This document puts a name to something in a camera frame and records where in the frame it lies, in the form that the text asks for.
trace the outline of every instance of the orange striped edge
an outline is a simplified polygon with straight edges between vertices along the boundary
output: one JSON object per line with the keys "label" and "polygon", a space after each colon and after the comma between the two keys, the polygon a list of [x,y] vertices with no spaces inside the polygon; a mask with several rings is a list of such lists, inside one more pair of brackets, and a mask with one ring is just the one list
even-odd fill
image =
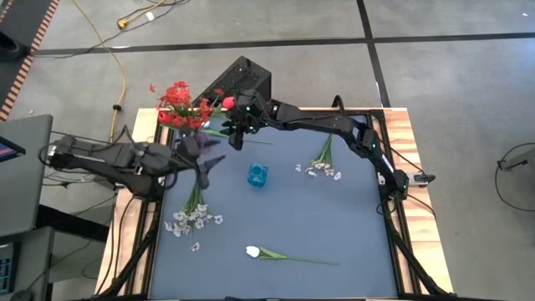
{"label": "orange striped edge", "polygon": [[[11,6],[12,2],[13,0],[10,0],[8,2],[6,9],[2,13],[2,16],[5,15],[6,11]],[[52,17],[54,16],[56,9],[58,8],[58,5],[59,5],[59,0],[52,0],[50,5],[48,6],[48,10],[44,14],[43,21],[39,25],[37,33],[35,34],[35,37],[33,38],[33,41],[31,44],[32,52],[36,51],[41,45],[41,42],[43,41],[43,38],[44,38],[44,34],[46,34],[48,25],[52,21]],[[32,62],[33,62],[32,55],[29,55],[24,59],[23,65],[20,67],[17,77],[13,81],[11,89],[9,90],[8,96],[6,97],[6,99],[4,100],[4,104],[0,108],[0,122],[6,121],[8,119],[9,113],[11,113],[11,110],[13,109],[13,106],[15,105],[15,101],[17,100],[17,96],[20,93],[20,90],[23,88],[24,80],[28,76],[30,67],[32,67]]]}
{"label": "orange striped edge", "polygon": [[13,4],[13,0],[9,0],[8,1],[8,4],[6,4],[6,7],[3,9],[3,12],[0,13],[0,23],[2,22],[2,20],[6,17],[6,15],[8,14],[8,10],[9,8],[11,7],[11,5]]}

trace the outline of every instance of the gray floor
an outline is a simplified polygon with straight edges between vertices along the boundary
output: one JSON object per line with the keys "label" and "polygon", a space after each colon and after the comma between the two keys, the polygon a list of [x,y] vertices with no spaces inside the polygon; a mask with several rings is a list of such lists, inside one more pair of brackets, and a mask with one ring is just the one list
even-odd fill
{"label": "gray floor", "polygon": [[[115,20],[147,4],[79,0],[104,37]],[[375,37],[535,31],[533,2],[485,0],[365,1]],[[363,37],[355,1],[191,0],[168,16],[110,42],[113,46],[251,41],[279,38]],[[81,48],[97,43],[70,1],[62,1],[42,48]],[[425,169],[437,175],[431,199],[453,287],[462,296],[531,300],[535,281],[533,213],[499,202],[493,185],[496,160],[512,146],[534,141],[535,47],[533,39],[378,44],[393,106],[409,108]],[[119,124],[130,127],[140,107],[155,105],[149,84],[164,88],[184,79],[202,91],[239,55],[273,71],[273,96],[296,105],[329,105],[341,94],[350,106],[380,106],[363,44],[235,48],[119,54],[128,93]],[[120,72],[107,54],[36,59],[11,119],[52,114],[54,129],[104,139]],[[535,207],[533,170],[500,175],[504,196]],[[76,212],[110,193],[94,184],[45,187],[42,202]],[[108,219],[109,208],[90,215]],[[60,256],[83,244],[60,237]],[[97,260],[95,243],[53,271],[80,277]],[[88,273],[96,274],[97,263]],[[56,285],[54,299],[91,295],[94,282],[77,278]]]}

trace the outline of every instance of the red flower bouquet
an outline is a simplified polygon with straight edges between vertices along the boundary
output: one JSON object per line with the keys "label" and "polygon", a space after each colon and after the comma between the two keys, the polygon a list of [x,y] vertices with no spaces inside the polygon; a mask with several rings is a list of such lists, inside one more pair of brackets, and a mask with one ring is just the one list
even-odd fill
{"label": "red flower bouquet", "polygon": [[[149,91],[156,93],[153,84],[150,85]],[[210,119],[210,114],[214,111],[214,108],[208,104],[208,99],[202,99],[195,110],[191,103],[190,90],[183,80],[167,88],[166,93],[158,100],[160,103],[156,108],[159,110],[160,123],[182,132],[197,132]]]}

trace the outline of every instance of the wooden board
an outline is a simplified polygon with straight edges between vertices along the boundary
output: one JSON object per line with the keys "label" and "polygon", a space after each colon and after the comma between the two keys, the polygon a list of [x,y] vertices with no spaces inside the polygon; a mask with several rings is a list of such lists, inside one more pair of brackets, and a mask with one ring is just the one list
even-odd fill
{"label": "wooden board", "polygon": [[[335,108],[302,108],[302,110],[336,110]],[[402,156],[411,160],[417,166],[420,166],[420,157],[418,156],[418,149],[415,143],[415,137],[410,125],[409,113],[407,109],[381,109],[381,108],[347,108],[347,110],[383,110],[385,112],[386,127],[390,138],[390,145],[396,149]],[[133,131],[133,138],[136,141],[149,141],[154,140],[154,133],[157,126],[158,113],[156,109],[139,109],[137,118],[135,120],[135,127]],[[162,133],[160,139],[161,143],[166,141],[166,132]],[[394,154],[395,167],[402,169],[406,172],[416,172],[410,164],[406,163],[398,155]],[[409,193],[431,205],[429,198],[429,192],[427,188],[411,187]],[[117,206],[115,208],[115,220],[114,224],[115,240],[119,234],[119,220],[125,206],[131,198],[131,194],[127,190],[120,192],[117,200]],[[442,251],[441,240],[436,227],[435,219],[428,209],[422,205],[414,202],[411,199],[407,199],[404,203],[405,215],[407,217],[407,224],[409,228],[410,239],[412,242],[413,252],[420,261],[423,268],[435,279],[436,283],[445,289],[445,291],[452,291],[450,276],[446,266],[446,259]],[[149,214],[146,218],[145,231],[150,225],[152,220],[152,212],[154,207],[149,207]],[[122,227],[121,247],[118,261],[118,272],[122,269],[125,263],[129,260],[132,254],[132,249],[135,240],[135,229],[137,227],[140,214],[140,202],[134,200],[125,215],[124,224]],[[104,288],[110,285],[115,266],[115,254],[117,249],[117,243],[114,244],[114,258],[112,258],[112,268],[108,278],[104,282]],[[410,277],[409,270],[403,255],[398,252],[400,258],[400,266],[402,269],[402,278],[405,284],[405,292],[410,293]],[[97,287],[100,286],[110,262],[111,255],[111,233],[108,235],[108,242],[104,250],[104,256],[102,259],[102,265],[100,267],[99,279]],[[135,273],[135,282],[133,293],[140,293],[142,287],[142,278],[145,272],[146,255],[140,260],[138,268]]]}

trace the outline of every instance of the wooden table frame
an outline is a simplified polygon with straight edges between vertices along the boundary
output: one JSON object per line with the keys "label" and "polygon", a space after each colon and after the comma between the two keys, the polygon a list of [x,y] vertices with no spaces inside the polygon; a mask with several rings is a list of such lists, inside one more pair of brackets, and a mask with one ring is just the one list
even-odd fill
{"label": "wooden table frame", "polygon": [[[336,108],[301,108],[301,110],[337,110]],[[397,150],[402,156],[410,160],[417,166],[420,166],[420,157],[416,148],[415,137],[410,125],[409,113],[407,109],[377,109],[377,108],[346,108],[350,114],[355,112],[365,113],[371,116],[374,128],[380,133],[382,139],[387,140],[390,146]],[[139,109],[135,120],[135,126],[132,137],[136,141],[158,141],[161,144],[168,144],[170,139],[167,129],[162,129],[158,126],[156,109]],[[417,172],[418,170],[412,165],[403,160],[400,156],[392,153],[388,148],[383,148],[385,154],[389,155],[390,161],[395,165],[395,168],[401,169],[405,172]],[[427,205],[431,206],[431,200],[427,188],[413,187],[409,189],[409,193],[422,200]],[[102,284],[105,274],[111,266],[108,277],[105,279],[102,291],[109,287],[111,279],[115,272],[119,273],[124,265],[130,259],[136,244],[139,243],[141,233],[145,234],[149,228],[150,222],[154,217],[155,204],[146,204],[141,200],[133,200],[125,212],[126,205],[131,199],[131,193],[123,189],[119,192],[115,206],[115,223],[113,229],[110,229],[108,241],[104,250],[104,256],[100,267],[100,273],[97,281],[95,292]],[[436,222],[432,214],[424,208],[421,204],[413,202],[410,198],[399,204],[396,212],[392,215],[392,220],[395,226],[403,237],[410,238],[410,246],[412,252],[428,272],[428,274],[435,280],[435,282],[445,291],[451,292],[451,281],[446,266],[444,253],[442,252],[441,240],[436,227]],[[124,214],[124,221],[121,230],[121,241],[115,242],[113,247],[114,256],[112,254],[111,231],[114,231],[115,240],[119,235],[120,225],[119,220]],[[137,231],[138,228],[143,228],[143,232]],[[117,247],[120,244],[120,253],[117,255]],[[145,254],[139,261],[135,270],[135,276],[131,277],[126,285],[121,289],[121,294],[125,291],[127,294],[132,293],[147,293],[150,287],[151,264],[153,262],[154,247],[145,251]],[[420,287],[411,276],[411,271],[408,268],[407,262],[399,249],[397,252],[392,252],[392,258],[397,261],[399,266],[399,278],[396,283],[398,293],[418,293]]]}

